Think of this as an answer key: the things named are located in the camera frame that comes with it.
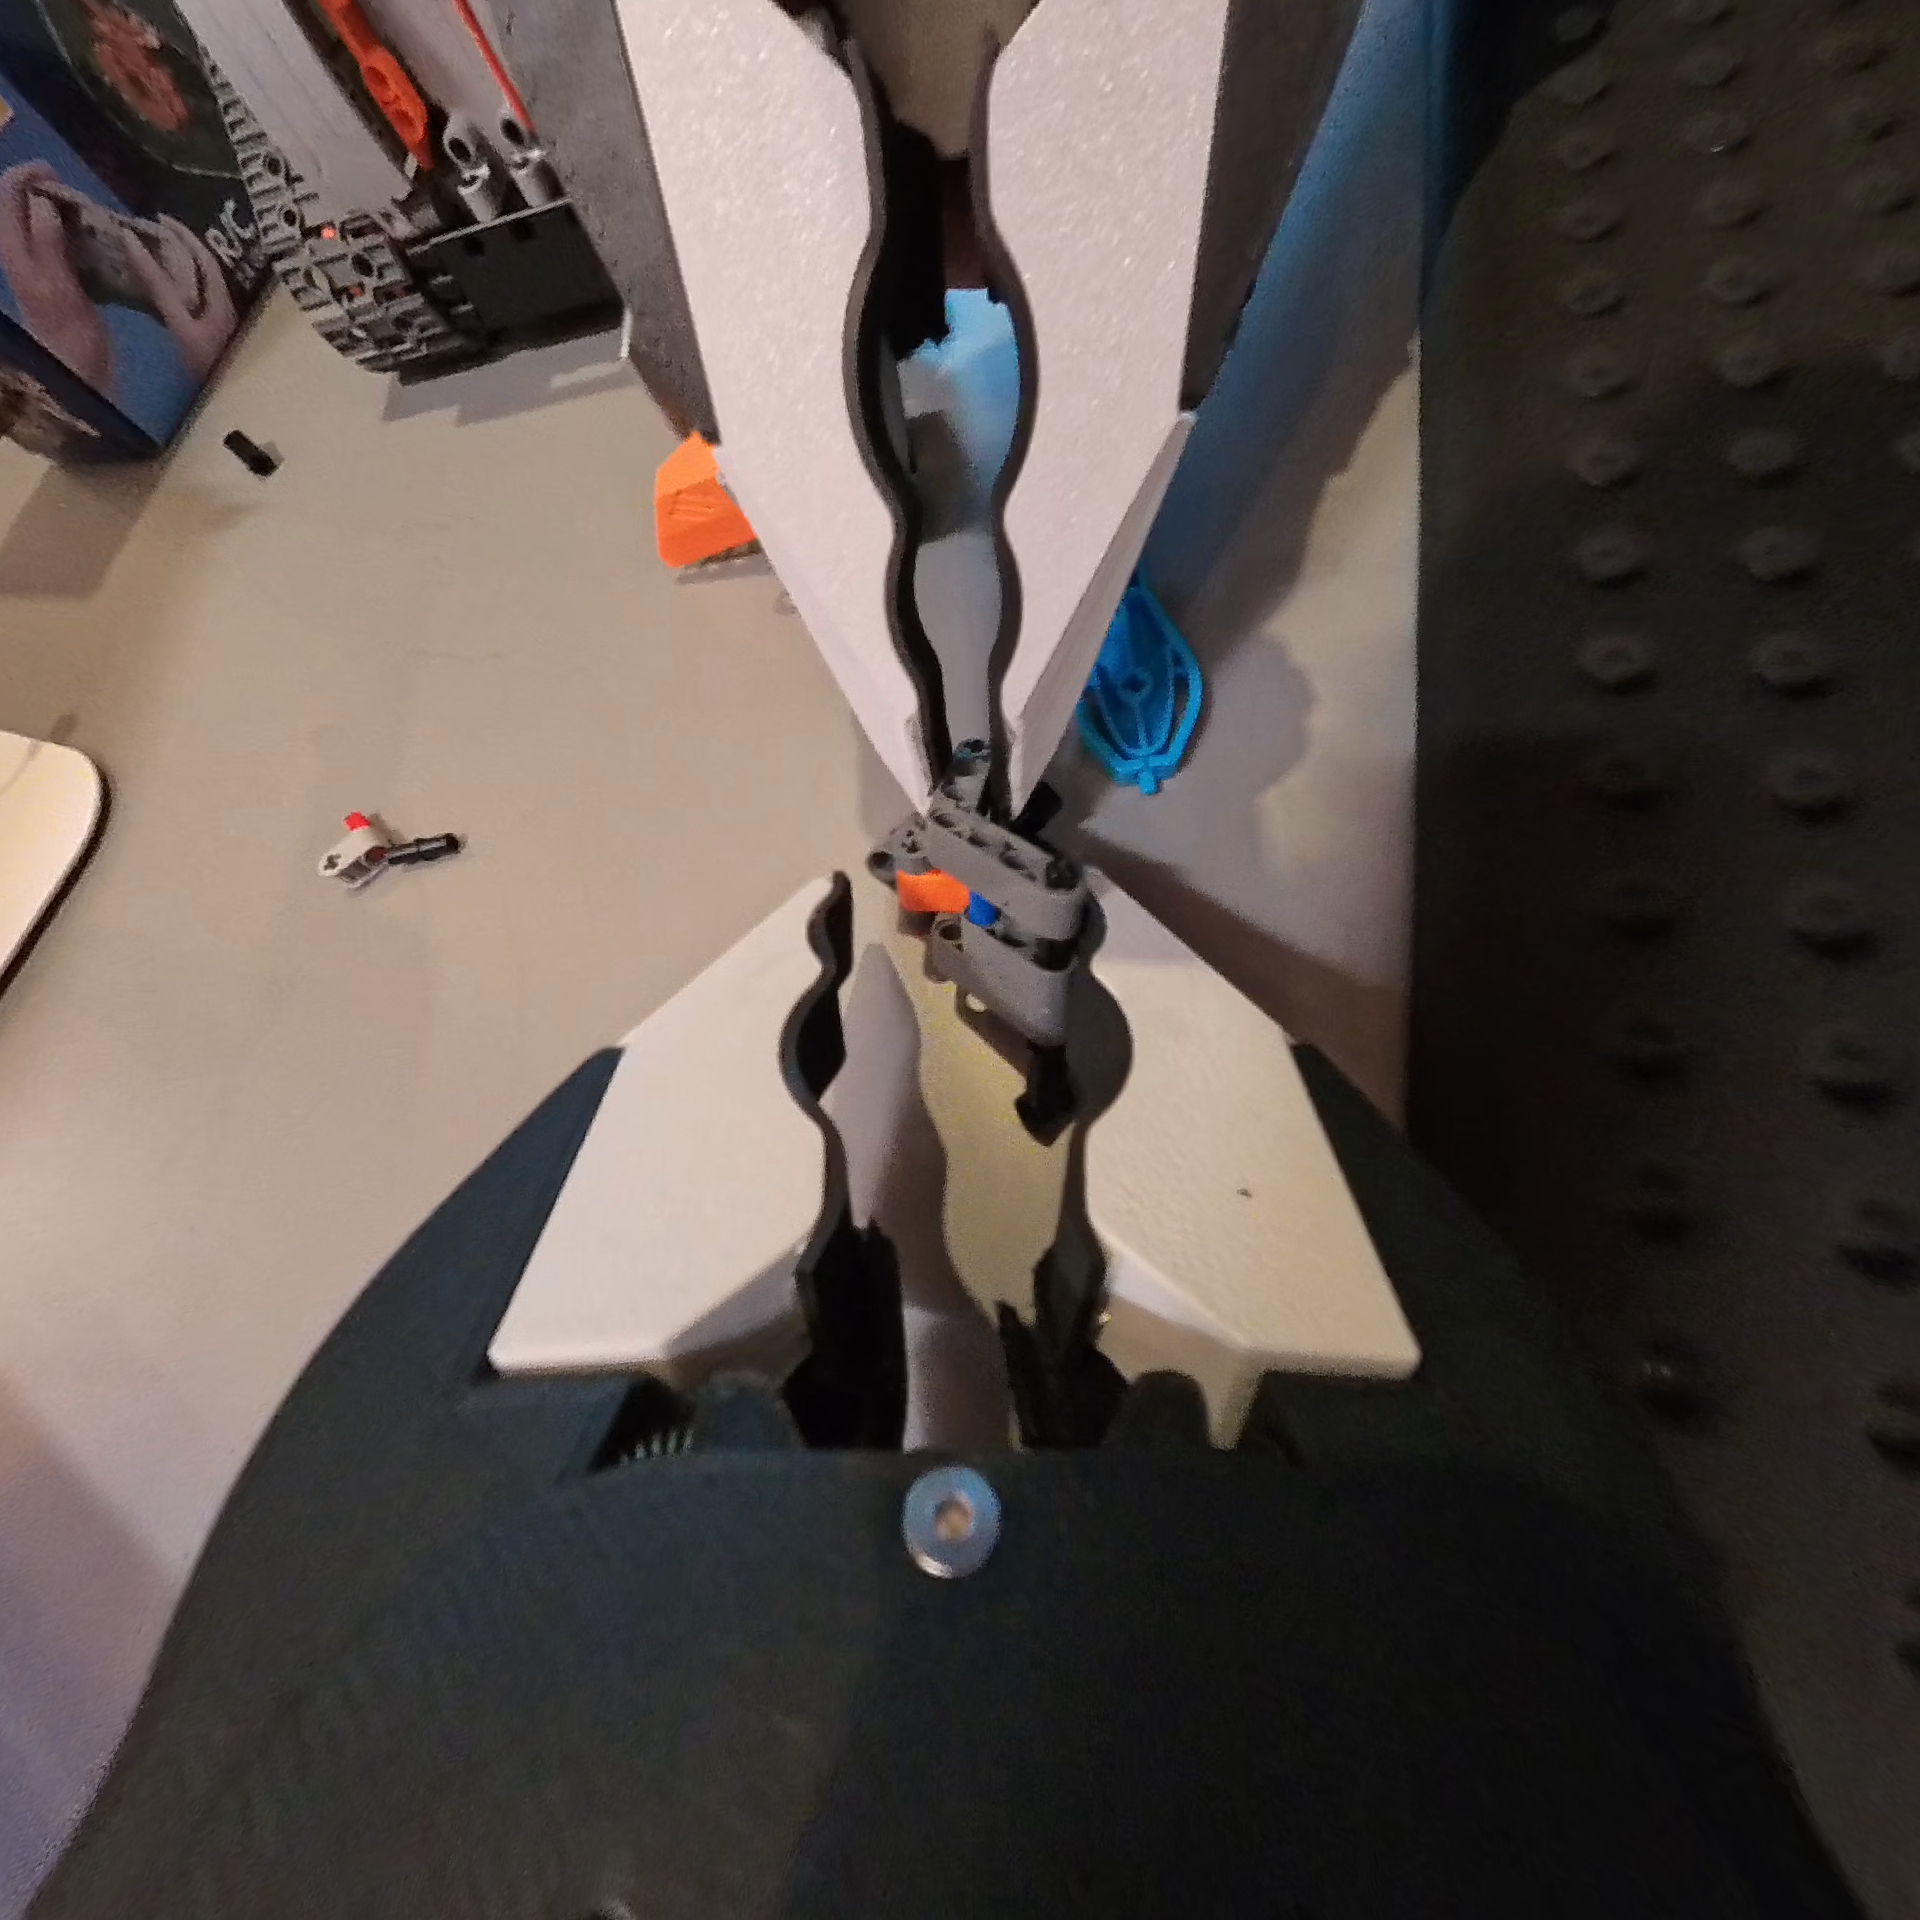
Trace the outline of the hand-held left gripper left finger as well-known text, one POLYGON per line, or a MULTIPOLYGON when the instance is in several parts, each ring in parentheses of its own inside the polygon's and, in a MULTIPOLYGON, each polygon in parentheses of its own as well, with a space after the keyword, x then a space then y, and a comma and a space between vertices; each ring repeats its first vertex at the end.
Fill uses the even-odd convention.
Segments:
POLYGON ((624 1033, 492 1333, 494 1376, 781 1380, 801 1363, 849 941, 849 878, 807 878, 624 1033))

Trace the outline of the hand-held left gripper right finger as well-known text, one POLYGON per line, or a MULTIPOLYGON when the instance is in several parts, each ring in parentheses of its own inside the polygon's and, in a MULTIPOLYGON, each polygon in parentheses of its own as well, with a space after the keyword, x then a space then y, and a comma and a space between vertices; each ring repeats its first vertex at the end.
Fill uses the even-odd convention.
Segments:
POLYGON ((1408 1380, 1417 1335, 1288 1033, 1125 894, 1091 953, 1125 1029, 1091 1118, 1096 1347, 1125 1376, 1408 1380))

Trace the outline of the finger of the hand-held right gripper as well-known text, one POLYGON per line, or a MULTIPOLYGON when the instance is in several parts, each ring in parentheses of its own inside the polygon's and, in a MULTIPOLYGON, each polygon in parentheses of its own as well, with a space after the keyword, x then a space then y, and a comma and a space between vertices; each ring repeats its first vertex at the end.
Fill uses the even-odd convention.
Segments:
POLYGON ((1010 796, 1043 778, 1195 428, 1180 401, 1225 4, 1036 4, 987 96, 987 210, 1021 296, 998 529, 1010 796))
POLYGON ((946 702, 862 324, 879 139, 853 49, 781 4, 616 4, 718 473, 870 751, 917 804, 946 702))

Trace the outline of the grey orange brick assembly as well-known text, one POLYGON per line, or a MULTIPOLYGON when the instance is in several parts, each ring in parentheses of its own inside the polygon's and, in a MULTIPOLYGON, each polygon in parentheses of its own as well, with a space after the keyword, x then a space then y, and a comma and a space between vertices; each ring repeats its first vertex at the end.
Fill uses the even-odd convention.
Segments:
POLYGON ((1014 906, 964 889, 959 876, 899 868, 887 852, 867 857, 867 873, 896 893, 908 918, 925 922, 925 967, 953 987, 977 1021, 1002 1024, 1028 1045, 1017 1117, 1028 1138, 1056 1144, 1077 1118, 1068 1073, 1068 995, 1089 952, 1089 882, 1068 863, 1064 889, 1043 903, 1031 929, 1014 906))

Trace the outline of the grey tracked toy robot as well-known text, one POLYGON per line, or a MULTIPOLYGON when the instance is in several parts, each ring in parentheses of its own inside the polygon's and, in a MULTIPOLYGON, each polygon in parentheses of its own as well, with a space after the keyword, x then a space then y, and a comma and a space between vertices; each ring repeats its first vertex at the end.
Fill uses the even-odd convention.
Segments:
POLYGON ((259 246, 315 333, 426 382, 620 299, 511 66, 508 4, 180 4, 259 246))

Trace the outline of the light blue brick separator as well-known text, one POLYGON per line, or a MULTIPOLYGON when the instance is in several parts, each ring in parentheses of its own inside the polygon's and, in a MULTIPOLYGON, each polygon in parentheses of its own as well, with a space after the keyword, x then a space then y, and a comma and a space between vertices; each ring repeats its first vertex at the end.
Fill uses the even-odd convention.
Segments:
POLYGON ((1129 579, 1077 702, 1079 746, 1115 787, 1153 796, 1187 766, 1203 712, 1203 660, 1153 590, 1129 579))

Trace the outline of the blue robot kit box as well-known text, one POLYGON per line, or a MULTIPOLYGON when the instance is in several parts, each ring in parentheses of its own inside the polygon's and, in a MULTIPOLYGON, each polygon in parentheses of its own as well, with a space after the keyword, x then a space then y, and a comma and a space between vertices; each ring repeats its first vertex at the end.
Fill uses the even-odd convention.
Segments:
POLYGON ((268 278, 180 4, 2 4, 2 431, 159 456, 268 278))

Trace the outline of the black dimpled mat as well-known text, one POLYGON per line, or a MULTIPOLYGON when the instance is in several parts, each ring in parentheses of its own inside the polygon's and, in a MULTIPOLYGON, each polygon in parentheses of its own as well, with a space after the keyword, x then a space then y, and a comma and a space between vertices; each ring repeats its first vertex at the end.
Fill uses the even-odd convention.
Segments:
POLYGON ((1435 4, 1408 1096, 1916 1918, 1916 4, 1435 4))

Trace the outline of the white stand base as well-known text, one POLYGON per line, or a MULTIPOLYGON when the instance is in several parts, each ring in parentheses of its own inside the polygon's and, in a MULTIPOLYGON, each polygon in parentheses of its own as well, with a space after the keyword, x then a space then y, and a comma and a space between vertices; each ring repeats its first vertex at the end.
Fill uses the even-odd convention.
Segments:
POLYGON ((110 780, 76 746, 2 729, 2 987, 98 847, 110 780))

